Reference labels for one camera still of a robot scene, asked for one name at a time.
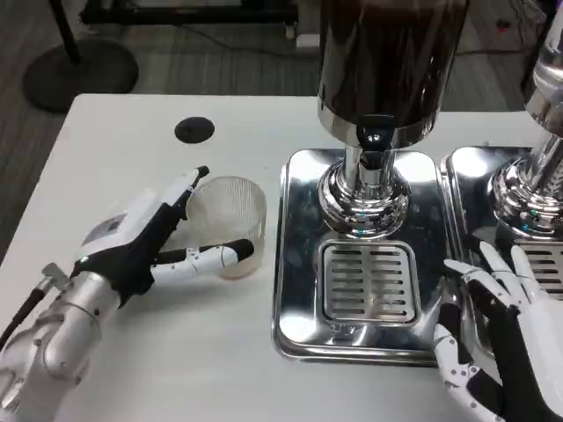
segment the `dark liquid container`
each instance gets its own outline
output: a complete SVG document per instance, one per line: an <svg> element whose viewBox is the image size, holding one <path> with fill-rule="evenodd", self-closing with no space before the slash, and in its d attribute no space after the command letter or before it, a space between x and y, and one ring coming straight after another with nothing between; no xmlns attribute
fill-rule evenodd
<svg viewBox="0 0 563 422"><path fill-rule="evenodd" d="M323 0L319 96L355 125L408 127L440 108L467 0Z"/></svg>

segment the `clear plastic cup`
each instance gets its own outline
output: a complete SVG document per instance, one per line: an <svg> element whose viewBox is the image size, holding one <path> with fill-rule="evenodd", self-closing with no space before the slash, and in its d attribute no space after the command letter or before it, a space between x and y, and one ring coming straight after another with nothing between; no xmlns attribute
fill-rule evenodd
<svg viewBox="0 0 563 422"><path fill-rule="evenodd" d="M245 178L220 177L201 185L186 206L190 232L198 245L223 244L249 239L254 254L219 275L239 279L254 271L264 253L266 195Z"/></svg>

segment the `cable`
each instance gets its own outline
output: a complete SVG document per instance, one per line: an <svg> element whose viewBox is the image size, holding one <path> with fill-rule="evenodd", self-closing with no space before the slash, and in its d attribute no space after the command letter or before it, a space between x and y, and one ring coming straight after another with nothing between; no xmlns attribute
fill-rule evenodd
<svg viewBox="0 0 563 422"><path fill-rule="evenodd" d="M520 48L524 47L524 34L523 34L523 19L522 15L520 14L520 10L514 4L515 0L508 0L508 4L510 5L510 9L514 12L516 21L517 21L517 31L518 31L518 39L520 41ZM518 4L522 5L523 0L516 0Z"/></svg>
<svg viewBox="0 0 563 422"><path fill-rule="evenodd" d="M460 51L456 53L456 56L463 55L524 55L526 54L528 48L518 48L515 50L495 50L495 49L483 49L483 50L467 50Z"/></svg>
<svg viewBox="0 0 563 422"><path fill-rule="evenodd" d="M37 306L39 302L43 300L45 297L45 292L40 288L35 288L32 290L32 293L29 294L26 301L23 305L18 309L16 315L11 319L10 323L0 336L0 352L8 343L8 339L11 337L13 332L19 327L21 323L27 318L27 316L31 313L31 311Z"/></svg>
<svg viewBox="0 0 563 422"><path fill-rule="evenodd" d="M199 35L200 37L205 38L206 40L213 42L217 46L222 47L222 48L226 48L227 50L230 50L230 51L244 51L244 52L247 52L247 53L255 53L257 55L271 55L273 57L277 57L277 58L280 58L280 59L307 59L307 60L311 59L310 56L306 56L306 55L285 54L285 53L280 53L280 52L277 52L277 51L267 50L267 49L258 48L258 47L232 46L230 44L227 44L226 42L223 42L223 41L215 38L213 35L210 35L210 34L204 32L204 31L201 31L199 29L195 29L191 26L177 25L177 27L186 29L191 33L195 33L195 34Z"/></svg>

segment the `robotic arm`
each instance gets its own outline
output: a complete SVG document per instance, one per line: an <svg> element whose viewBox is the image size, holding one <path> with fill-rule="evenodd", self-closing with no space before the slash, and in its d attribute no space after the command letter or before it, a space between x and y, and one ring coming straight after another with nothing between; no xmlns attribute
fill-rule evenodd
<svg viewBox="0 0 563 422"><path fill-rule="evenodd" d="M476 366L461 339L461 309L442 306L435 327L435 354L448 392L479 422L563 420L563 302L540 287L525 252L511 251L515 272L481 243L492 269L446 259L462 274L487 330L502 383Z"/></svg>
<svg viewBox="0 0 563 422"><path fill-rule="evenodd" d="M246 239L227 244L161 252L186 219L186 203L200 167L178 178L162 195L143 192L127 209L96 226L86 237L68 278L56 265L0 337L0 422L48 422L64 396L85 377L88 359L105 323L132 295L145 294L155 280L188 280L234 265L254 253ZM33 326L11 334L52 289L60 294Z"/></svg>

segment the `stainless steel drip tray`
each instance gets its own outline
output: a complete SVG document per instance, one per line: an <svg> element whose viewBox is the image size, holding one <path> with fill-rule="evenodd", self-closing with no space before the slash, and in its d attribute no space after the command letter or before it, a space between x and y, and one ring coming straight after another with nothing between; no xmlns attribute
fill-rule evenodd
<svg viewBox="0 0 563 422"><path fill-rule="evenodd" d="M510 247L519 244L530 259L537 280L547 293L563 300L562 239L540 241L523 238L499 222L490 201L489 180L515 156L526 154L522 148L467 147L455 151L442 162L442 182L446 198L449 233L453 258L480 266L479 255L473 250L479 241L499 248L509 262ZM464 326L465 343L478 364L494 374L496 365L489 349L486 320L466 298L467 318Z"/></svg>
<svg viewBox="0 0 563 422"><path fill-rule="evenodd" d="M334 321L413 324L420 300L413 250L398 242L327 242L320 279Z"/></svg>
<svg viewBox="0 0 563 422"><path fill-rule="evenodd" d="M352 238L329 227L318 201L321 176L343 152L300 151L282 171L274 345L299 360L433 366L447 254L437 169L424 154L399 151L405 223L388 237Z"/></svg>

